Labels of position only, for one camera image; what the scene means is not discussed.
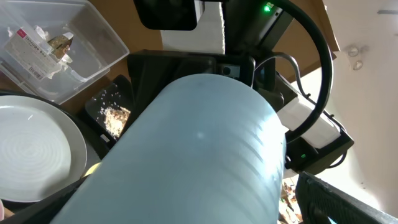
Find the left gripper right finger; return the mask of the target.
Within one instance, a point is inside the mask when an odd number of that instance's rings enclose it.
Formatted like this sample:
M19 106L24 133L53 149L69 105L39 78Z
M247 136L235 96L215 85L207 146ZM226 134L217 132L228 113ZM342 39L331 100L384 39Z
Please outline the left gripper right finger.
M299 174L295 195L304 223L397 223L396 217L377 210L306 172Z

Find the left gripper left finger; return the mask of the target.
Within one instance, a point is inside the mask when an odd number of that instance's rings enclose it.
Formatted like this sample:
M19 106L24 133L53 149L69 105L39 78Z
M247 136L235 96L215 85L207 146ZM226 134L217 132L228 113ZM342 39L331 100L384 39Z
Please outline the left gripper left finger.
M53 195L29 205L5 218L1 224L49 224L85 180L86 177L83 177Z

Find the food scraps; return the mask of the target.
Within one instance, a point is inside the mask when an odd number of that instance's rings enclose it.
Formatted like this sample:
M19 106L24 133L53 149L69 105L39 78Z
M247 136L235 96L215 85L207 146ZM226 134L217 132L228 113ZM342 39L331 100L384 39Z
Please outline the food scraps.
M121 137L131 114L131 110L123 106L124 99L119 90L103 90L92 98L92 117L114 140Z

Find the white napkin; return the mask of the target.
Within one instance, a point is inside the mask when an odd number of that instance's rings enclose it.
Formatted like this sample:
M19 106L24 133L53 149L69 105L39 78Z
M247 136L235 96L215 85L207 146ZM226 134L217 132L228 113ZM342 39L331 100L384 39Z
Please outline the white napkin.
M43 39L40 44L23 29L7 31L9 40L5 43L4 50L39 81L51 79L54 74L66 70L68 64L72 63L67 55L74 37L71 32L50 38L47 31L35 26L36 33Z

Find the gold snack wrapper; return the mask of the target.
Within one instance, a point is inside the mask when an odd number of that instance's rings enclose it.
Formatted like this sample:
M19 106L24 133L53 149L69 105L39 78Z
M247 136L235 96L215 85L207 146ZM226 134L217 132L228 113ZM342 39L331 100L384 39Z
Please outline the gold snack wrapper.
M56 61L60 61L69 51L73 41L73 36L74 35L71 32L67 32L62 35L58 35L47 42L52 48L51 54Z

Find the blue plastic cup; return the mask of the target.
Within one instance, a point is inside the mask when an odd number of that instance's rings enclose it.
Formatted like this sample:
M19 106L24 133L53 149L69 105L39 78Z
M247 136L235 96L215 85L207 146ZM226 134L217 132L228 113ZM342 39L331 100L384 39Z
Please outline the blue plastic cup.
M275 223L285 128L270 104L227 77L167 85L54 223Z

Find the yellow bowl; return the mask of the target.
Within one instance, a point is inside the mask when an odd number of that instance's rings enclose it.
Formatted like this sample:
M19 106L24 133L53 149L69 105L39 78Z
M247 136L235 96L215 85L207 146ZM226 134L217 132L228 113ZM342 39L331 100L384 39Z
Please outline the yellow bowl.
M82 177L86 177L86 176L88 176L88 175L91 175L100 165L101 165L101 162L98 162L98 163L92 165L92 166L82 175Z

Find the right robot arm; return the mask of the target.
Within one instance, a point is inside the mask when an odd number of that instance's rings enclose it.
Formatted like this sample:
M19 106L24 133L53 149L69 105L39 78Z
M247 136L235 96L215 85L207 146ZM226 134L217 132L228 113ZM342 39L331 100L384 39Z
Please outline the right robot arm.
M126 125L130 126L169 83L197 73L211 73L248 86L260 94L276 111L281 111L300 97L304 97L312 104L304 120L285 134L286 169L318 174L342 164L354 141L343 125L325 111L333 81L331 50L309 15L288 1L279 1L277 4L287 9L288 15L299 21L317 48L322 68L322 82L317 101L311 100L302 89L294 90L276 70L266 69L266 63L271 60L278 57L285 58L292 64L295 76L300 76L295 59L281 52L268 50L265 58L257 63L248 54L221 55L141 50L127 56L127 68L132 80L133 111Z

